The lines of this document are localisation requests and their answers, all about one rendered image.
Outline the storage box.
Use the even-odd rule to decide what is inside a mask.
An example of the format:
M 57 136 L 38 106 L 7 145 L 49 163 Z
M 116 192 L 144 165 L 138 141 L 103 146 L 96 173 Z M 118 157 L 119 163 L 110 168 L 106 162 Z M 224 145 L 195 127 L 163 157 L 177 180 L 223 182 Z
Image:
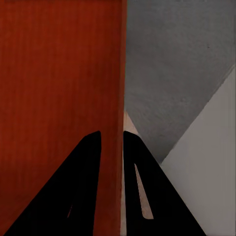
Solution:
M 0 236 L 100 131 L 92 236 L 120 236 L 127 0 L 0 0 Z

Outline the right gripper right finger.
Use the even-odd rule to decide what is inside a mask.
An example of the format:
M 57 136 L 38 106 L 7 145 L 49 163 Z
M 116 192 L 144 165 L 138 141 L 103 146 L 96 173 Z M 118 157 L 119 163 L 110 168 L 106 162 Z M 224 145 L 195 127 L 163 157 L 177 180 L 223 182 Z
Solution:
M 127 236 L 206 236 L 143 140 L 123 132 Z M 154 219 L 143 217 L 137 166 Z

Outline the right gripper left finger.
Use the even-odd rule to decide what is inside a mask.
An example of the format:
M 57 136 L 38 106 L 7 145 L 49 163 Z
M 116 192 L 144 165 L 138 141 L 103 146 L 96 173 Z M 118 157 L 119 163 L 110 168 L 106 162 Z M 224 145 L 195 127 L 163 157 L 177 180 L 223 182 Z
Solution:
M 100 131 L 76 145 L 4 236 L 92 236 Z

